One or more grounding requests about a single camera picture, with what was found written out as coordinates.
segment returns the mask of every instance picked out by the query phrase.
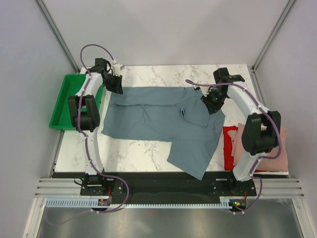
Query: wall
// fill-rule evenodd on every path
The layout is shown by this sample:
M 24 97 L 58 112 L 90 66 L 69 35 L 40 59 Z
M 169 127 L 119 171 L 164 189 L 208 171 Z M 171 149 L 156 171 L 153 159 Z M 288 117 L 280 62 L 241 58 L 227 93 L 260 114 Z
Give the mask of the wall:
M 58 131 L 48 127 L 72 69 L 33 0 L 0 8 L 0 237 L 18 238 Z
M 287 0 L 44 0 L 73 56 L 126 65 L 253 64 Z M 100 49 L 87 49 L 92 65 Z
M 317 225 L 317 1 L 297 1 L 257 72 L 267 105 L 288 128 L 289 171 Z

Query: green plastic tray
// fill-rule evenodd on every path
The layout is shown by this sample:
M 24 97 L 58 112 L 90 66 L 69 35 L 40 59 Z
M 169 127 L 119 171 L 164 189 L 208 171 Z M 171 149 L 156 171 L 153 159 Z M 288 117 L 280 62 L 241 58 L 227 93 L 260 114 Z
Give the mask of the green plastic tray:
M 85 78 L 86 75 L 84 74 L 68 74 L 65 76 L 50 121 L 51 128 L 60 130 L 75 130 L 70 121 L 67 100 L 69 96 L 74 96 L 78 93 L 85 82 Z M 98 109 L 100 107 L 103 89 L 104 88 L 101 86 L 95 97 Z

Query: red cloth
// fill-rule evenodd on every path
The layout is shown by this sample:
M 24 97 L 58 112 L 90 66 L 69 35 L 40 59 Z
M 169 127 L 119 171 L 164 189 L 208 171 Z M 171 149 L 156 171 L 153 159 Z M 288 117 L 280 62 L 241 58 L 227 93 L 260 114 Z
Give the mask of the red cloth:
M 233 156 L 232 152 L 232 141 L 231 137 L 228 135 L 228 131 L 238 130 L 236 126 L 224 126 L 222 129 L 223 132 L 223 158 L 224 158 L 224 170 L 233 170 Z

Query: pink cloth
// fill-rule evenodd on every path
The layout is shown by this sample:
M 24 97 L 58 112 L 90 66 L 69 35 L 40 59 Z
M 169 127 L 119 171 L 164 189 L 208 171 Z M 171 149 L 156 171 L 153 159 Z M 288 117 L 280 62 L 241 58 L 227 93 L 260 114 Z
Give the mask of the pink cloth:
M 231 155 L 234 157 L 233 165 L 236 166 L 240 161 L 242 153 L 244 151 L 242 145 L 242 132 L 244 129 L 244 125 L 239 123 L 238 130 L 230 130 L 228 131 L 228 135 L 231 137 L 232 141 L 232 153 Z M 285 127 L 281 127 L 280 130 L 281 140 L 282 140 L 282 151 L 278 158 L 275 160 L 270 159 L 262 159 L 257 170 L 262 171 L 271 171 L 271 172 L 287 172 L 288 171 L 288 161 L 287 154 L 285 149 L 285 141 L 287 136 L 287 129 Z M 275 156 L 278 152 L 278 147 L 272 149 L 267 156 Z

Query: white marble table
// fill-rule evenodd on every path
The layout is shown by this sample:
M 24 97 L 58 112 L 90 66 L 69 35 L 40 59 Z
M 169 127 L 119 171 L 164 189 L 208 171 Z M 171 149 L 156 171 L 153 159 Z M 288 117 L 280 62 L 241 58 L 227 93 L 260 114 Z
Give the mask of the white marble table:
M 129 66 L 123 74 L 122 86 L 145 87 L 191 87 L 185 79 L 199 83 L 214 83 L 213 72 L 219 67 L 227 67 L 230 74 L 240 74 L 255 95 L 246 64 L 228 65 L 166 65 Z M 171 142 L 138 141 L 112 139 L 102 135 L 110 92 L 106 92 L 101 104 L 101 126 L 98 132 L 99 152 L 106 172 L 171 172 L 181 171 L 167 162 Z M 228 99 L 222 111 L 225 114 L 224 126 L 245 123 L 245 118 L 235 103 Z M 84 172 L 84 150 L 76 131 L 65 131 L 60 147 L 55 172 Z M 212 157 L 207 171 L 223 171 L 223 135 Z

